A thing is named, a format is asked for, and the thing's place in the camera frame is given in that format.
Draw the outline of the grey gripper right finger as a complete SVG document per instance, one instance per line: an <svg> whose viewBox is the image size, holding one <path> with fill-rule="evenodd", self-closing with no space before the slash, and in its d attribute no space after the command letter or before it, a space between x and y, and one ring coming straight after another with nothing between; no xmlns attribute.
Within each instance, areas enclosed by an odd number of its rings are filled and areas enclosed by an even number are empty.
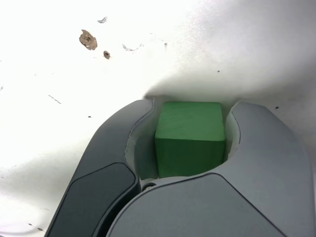
<svg viewBox="0 0 316 237"><path fill-rule="evenodd" d="M310 159L266 107L239 102L228 114L228 159L200 175L160 180L130 201L110 237L313 237Z"/></svg>

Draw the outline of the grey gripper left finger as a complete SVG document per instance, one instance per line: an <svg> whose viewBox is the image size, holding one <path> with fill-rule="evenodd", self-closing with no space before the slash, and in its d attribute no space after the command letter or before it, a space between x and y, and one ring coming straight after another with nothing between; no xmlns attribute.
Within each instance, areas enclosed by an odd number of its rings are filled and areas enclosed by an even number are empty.
<svg viewBox="0 0 316 237"><path fill-rule="evenodd" d="M86 147L47 229L48 237L104 237L123 207L158 177L159 105L137 100L108 118Z"/></svg>

